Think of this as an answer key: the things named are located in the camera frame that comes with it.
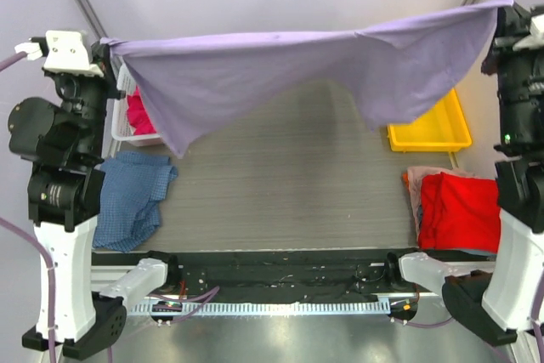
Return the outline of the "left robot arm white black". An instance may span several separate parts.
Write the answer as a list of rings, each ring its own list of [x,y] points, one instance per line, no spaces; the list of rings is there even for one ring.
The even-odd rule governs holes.
[[[181,274],[175,257],[148,252],[107,288],[91,288],[107,104],[124,97],[109,48],[89,44],[79,31],[51,31],[19,44],[14,59],[43,60],[60,98],[59,105],[24,99],[8,117],[8,147],[32,165],[27,197],[34,230],[25,239],[41,256],[39,317],[22,344],[48,351],[51,361],[86,360],[112,348],[143,298],[175,292]]]

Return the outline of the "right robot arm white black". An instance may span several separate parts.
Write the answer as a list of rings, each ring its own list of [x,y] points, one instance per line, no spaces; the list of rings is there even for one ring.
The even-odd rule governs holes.
[[[491,273],[465,272],[424,252],[388,265],[395,291],[417,284],[440,295],[454,320],[490,346],[532,332],[543,345],[543,7],[502,7],[481,71],[498,76],[496,163],[501,238]]]

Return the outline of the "yellow plastic tray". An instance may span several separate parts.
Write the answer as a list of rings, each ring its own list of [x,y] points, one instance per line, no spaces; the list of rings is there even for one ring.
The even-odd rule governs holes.
[[[403,153],[455,153],[473,142],[454,88],[414,122],[388,125],[387,130],[391,150]]]

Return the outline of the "purple t shirt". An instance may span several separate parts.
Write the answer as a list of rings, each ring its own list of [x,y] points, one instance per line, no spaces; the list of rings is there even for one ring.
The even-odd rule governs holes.
[[[409,123],[469,72],[514,0],[490,0],[360,30],[254,32],[103,44],[139,86],[155,130],[182,156],[277,94],[333,81],[371,127]]]

